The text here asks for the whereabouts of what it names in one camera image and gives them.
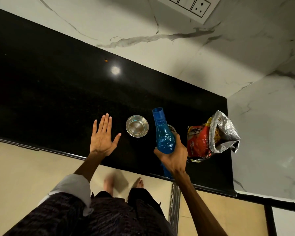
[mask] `white switch plate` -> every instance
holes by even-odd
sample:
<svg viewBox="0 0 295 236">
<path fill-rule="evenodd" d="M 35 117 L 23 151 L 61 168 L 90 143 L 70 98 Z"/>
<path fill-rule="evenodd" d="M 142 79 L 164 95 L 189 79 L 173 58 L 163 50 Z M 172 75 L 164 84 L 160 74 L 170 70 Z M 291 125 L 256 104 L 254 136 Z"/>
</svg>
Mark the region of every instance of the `white switch plate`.
<svg viewBox="0 0 295 236">
<path fill-rule="evenodd" d="M 184 15 L 190 17 L 191 19 L 194 19 L 195 21 L 204 24 L 205 21 L 208 19 L 210 14 L 213 12 L 217 4 L 220 0 L 181 0 L 181 5 L 179 5 L 180 0 L 158 0 L 167 6 L 183 13 Z"/>
</svg>

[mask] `black pants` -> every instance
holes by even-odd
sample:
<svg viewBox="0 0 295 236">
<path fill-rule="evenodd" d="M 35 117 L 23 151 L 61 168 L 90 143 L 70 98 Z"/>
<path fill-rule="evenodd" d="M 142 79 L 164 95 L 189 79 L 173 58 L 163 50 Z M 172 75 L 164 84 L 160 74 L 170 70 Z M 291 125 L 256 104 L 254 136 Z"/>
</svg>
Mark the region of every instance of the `black pants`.
<svg viewBox="0 0 295 236">
<path fill-rule="evenodd" d="M 112 198 L 112 196 L 107 191 L 101 191 L 97 195 L 94 196 L 92 193 L 91 198 L 93 197 L 100 197 L 100 198 Z M 158 204 L 153 197 L 150 195 L 150 193 L 144 189 L 144 188 L 132 188 L 129 192 L 128 196 L 128 205 L 135 207 L 135 201 L 137 199 L 143 200 L 144 203 L 151 206 L 153 209 L 155 209 L 159 214 L 164 216 L 164 213 L 161 209 L 161 204 Z"/>
</svg>

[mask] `rolled-up sleeve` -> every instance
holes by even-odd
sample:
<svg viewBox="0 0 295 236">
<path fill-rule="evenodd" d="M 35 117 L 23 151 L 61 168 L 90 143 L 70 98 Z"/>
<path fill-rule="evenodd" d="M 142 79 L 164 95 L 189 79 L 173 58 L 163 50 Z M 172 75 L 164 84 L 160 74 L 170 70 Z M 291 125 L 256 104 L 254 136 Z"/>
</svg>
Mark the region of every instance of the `rolled-up sleeve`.
<svg viewBox="0 0 295 236">
<path fill-rule="evenodd" d="M 85 208 L 83 210 L 83 216 L 88 216 L 93 212 L 90 208 L 91 198 L 90 198 L 90 184 L 86 178 L 82 175 L 70 174 L 61 180 L 54 189 L 52 189 L 48 195 L 46 195 L 38 205 L 47 200 L 51 195 L 57 193 L 67 193 L 72 194 L 79 198 L 84 204 Z"/>
</svg>

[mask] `sleeve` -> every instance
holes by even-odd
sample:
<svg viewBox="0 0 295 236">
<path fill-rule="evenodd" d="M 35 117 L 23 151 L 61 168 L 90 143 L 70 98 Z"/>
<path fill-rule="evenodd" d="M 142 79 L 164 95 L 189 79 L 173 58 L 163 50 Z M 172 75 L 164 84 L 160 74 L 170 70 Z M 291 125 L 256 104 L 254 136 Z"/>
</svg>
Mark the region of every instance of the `sleeve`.
<svg viewBox="0 0 295 236">
<path fill-rule="evenodd" d="M 90 184 L 71 174 L 60 181 L 39 205 L 4 235 L 71 235 L 90 209 Z"/>
</svg>

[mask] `leg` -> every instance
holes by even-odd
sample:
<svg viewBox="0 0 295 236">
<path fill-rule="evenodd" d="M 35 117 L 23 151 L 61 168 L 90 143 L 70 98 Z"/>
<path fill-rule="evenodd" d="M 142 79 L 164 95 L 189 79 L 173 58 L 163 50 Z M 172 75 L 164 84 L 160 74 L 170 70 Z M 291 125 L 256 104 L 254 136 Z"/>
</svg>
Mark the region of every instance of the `leg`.
<svg viewBox="0 0 295 236">
<path fill-rule="evenodd" d="M 142 178 L 138 178 L 129 192 L 128 204 L 130 206 L 134 206 L 136 199 L 141 199 L 144 201 L 144 203 L 151 206 L 159 214 L 164 216 L 160 204 L 158 204 L 150 195 L 150 193 L 143 187 L 144 187 L 144 184 L 143 184 Z"/>
<path fill-rule="evenodd" d="M 99 198 L 112 198 L 114 195 L 114 175 L 110 174 L 106 176 L 104 179 L 104 190 L 99 192 L 97 195 L 94 196 L 92 193 L 91 198 L 99 197 Z"/>
</svg>

